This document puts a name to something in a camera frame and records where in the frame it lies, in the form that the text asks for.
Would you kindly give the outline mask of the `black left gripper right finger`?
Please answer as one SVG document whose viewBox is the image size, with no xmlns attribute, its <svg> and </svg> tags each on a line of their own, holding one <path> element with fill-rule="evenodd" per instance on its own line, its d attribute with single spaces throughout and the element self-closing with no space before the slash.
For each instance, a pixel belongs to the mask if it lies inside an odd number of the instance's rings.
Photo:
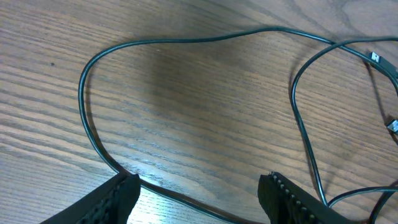
<svg viewBox="0 0 398 224">
<path fill-rule="evenodd" d="M 355 224 L 278 172 L 260 176 L 257 195 L 272 224 Z"/>
</svg>

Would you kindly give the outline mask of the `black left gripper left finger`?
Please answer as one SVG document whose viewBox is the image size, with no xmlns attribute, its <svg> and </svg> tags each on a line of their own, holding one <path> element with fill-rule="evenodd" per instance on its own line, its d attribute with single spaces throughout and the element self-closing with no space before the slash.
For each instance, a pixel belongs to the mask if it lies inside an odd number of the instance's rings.
<svg viewBox="0 0 398 224">
<path fill-rule="evenodd" d="M 126 224 L 140 192 L 137 174 L 119 173 L 42 224 Z"/>
</svg>

